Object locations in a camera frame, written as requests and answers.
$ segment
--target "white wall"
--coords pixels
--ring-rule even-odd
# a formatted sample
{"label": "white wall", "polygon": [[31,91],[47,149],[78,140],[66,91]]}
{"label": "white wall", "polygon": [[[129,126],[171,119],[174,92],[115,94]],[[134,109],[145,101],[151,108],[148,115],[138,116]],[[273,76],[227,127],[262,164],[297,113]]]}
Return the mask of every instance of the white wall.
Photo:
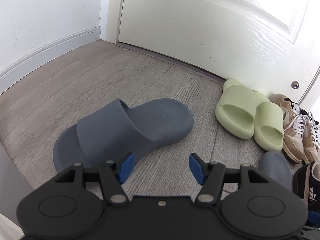
{"label": "white wall", "polygon": [[0,75],[25,55],[99,26],[101,0],[0,0]]}

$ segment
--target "laminate flooring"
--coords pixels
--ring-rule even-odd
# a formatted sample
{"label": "laminate flooring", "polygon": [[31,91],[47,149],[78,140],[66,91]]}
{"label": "laminate flooring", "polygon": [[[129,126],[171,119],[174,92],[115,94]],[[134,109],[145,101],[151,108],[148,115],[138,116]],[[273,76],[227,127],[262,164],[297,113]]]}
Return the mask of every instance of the laminate flooring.
{"label": "laminate flooring", "polygon": [[[0,95],[0,141],[33,189],[56,175],[52,149],[58,135],[78,119],[121,98],[130,107],[174,98],[194,115],[181,141],[143,158],[123,185],[132,195],[191,195],[199,191],[188,155],[229,168],[257,166],[262,150],[253,139],[228,133],[214,116],[222,84],[148,55],[104,41],[70,51],[36,69]],[[233,184],[225,185],[235,191]],[[98,195],[97,187],[90,190]]]}

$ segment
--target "gray object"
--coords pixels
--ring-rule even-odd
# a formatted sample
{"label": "gray object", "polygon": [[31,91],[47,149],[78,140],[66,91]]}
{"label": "gray object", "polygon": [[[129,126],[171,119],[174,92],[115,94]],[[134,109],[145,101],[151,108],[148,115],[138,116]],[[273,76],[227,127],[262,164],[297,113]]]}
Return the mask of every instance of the gray object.
{"label": "gray object", "polygon": [[198,196],[198,200],[204,203],[209,203],[214,200],[214,197],[209,194],[201,194]]}
{"label": "gray object", "polygon": [[153,149],[174,143],[192,129],[193,116],[181,102],[162,98],[129,108],[115,99],[66,129],[55,142],[57,172],[73,163],[96,167],[133,152],[136,161]]}
{"label": "gray object", "polygon": [[289,165],[280,153],[275,151],[265,153],[260,159],[259,170],[288,190],[291,190]]}
{"label": "gray object", "polygon": [[17,206],[32,191],[0,142],[0,213],[19,226]]}

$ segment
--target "black puma sneaker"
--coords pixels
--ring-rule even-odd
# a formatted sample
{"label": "black puma sneaker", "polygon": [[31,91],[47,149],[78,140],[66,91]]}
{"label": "black puma sneaker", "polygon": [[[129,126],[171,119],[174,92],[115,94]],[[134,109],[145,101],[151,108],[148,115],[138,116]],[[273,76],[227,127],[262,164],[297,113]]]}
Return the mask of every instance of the black puma sneaker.
{"label": "black puma sneaker", "polygon": [[320,164],[314,161],[298,169],[293,176],[292,191],[309,211],[320,213]]}

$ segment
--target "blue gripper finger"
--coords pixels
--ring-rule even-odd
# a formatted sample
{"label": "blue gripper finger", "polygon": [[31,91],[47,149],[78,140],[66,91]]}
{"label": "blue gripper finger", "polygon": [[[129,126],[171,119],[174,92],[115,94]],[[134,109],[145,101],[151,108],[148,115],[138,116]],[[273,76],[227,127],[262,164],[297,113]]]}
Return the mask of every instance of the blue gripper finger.
{"label": "blue gripper finger", "polygon": [[132,172],[134,168],[134,161],[135,157],[134,154],[132,153],[121,165],[120,167],[120,172],[118,175],[118,181],[120,184],[123,184],[126,182],[128,177],[130,176],[130,173]]}
{"label": "blue gripper finger", "polygon": [[192,154],[189,155],[189,168],[198,184],[203,185],[205,183],[205,175],[202,165],[192,156]]}
{"label": "blue gripper finger", "polygon": [[308,214],[308,221],[316,225],[317,227],[320,227],[320,214],[314,211],[310,211]]}

